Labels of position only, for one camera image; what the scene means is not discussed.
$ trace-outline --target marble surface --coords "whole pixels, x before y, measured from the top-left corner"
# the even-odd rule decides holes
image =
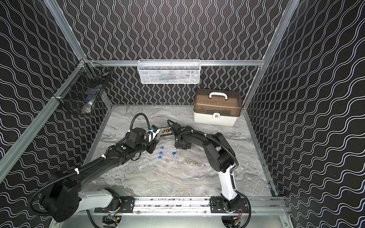
[[[239,162],[239,168],[235,170],[238,190],[247,196],[271,196],[243,114],[235,126],[229,127],[194,123],[192,106],[113,107],[92,160],[100,157],[108,146],[124,137],[132,118],[139,112],[146,114],[150,124],[158,127],[167,126],[166,120],[171,119],[181,126],[189,125],[205,133],[221,132],[235,151]],[[138,117],[134,127],[147,129],[145,119]],[[176,149],[173,135],[160,137],[157,148],[161,146],[164,147],[162,159],[141,169],[137,167],[145,162],[128,161],[98,177],[84,189],[111,187],[127,196],[220,195],[218,173],[209,165],[202,148],[192,146],[189,150]]]

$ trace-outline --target black wire basket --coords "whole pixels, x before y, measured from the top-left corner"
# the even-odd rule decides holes
[[[110,68],[97,63],[87,63],[62,93],[58,101],[65,110],[77,115],[92,114],[101,100],[105,85],[112,74]]]

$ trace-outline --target brown translucent lid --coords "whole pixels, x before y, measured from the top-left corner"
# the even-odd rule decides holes
[[[194,112],[210,114],[219,113],[221,116],[241,115],[242,102],[239,92],[197,89]]]

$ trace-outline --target red wire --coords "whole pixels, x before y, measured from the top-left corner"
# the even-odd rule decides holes
[[[116,213],[118,213],[122,209],[122,207],[123,207],[123,205],[120,206],[119,210],[114,213],[114,216],[115,216]]]
[[[242,216],[242,208],[241,208],[241,206],[240,206],[240,205],[238,205],[238,206],[239,206],[239,208],[241,209],[241,215],[240,215],[239,217],[235,217],[234,219],[241,218],[241,216]]]

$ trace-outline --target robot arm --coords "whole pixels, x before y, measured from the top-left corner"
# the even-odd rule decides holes
[[[225,137],[219,132],[214,135],[209,135],[196,131],[190,126],[181,127],[178,123],[174,123],[171,129],[176,137],[176,148],[190,149],[191,144],[195,144],[204,149],[209,164],[218,172],[222,186],[223,209],[228,212],[234,211],[241,198],[236,192],[232,172],[237,168],[238,162]]]
[[[134,119],[138,115],[143,115],[149,126],[148,119],[144,114],[139,113]],[[228,212],[236,210],[241,197],[235,189],[232,171],[237,168],[238,162],[224,136],[221,133],[208,135],[189,126],[181,127],[177,123],[173,123],[170,128],[175,135],[176,148],[189,149],[191,144],[196,144],[204,149],[210,165],[219,175],[222,185],[222,208]],[[28,201],[29,211],[35,215],[52,216],[57,222],[65,221],[75,212],[92,208],[106,208],[110,212],[116,211],[120,204],[120,196],[116,192],[113,190],[81,192],[81,187],[110,169],[133,160],[136,154],[139,154],[140,157],[145,150],[152,154],[158,143],[158,133],[159,129],[154,125],[148,133],[142,128],[134,128],[129,130],[120,142],[108,147],[102,158],[66,174],[60,171],[53,173],[48,184],[30,197]],[[34,198],[40,192],[42,193],[40,204],[47,213],[33,208]]]

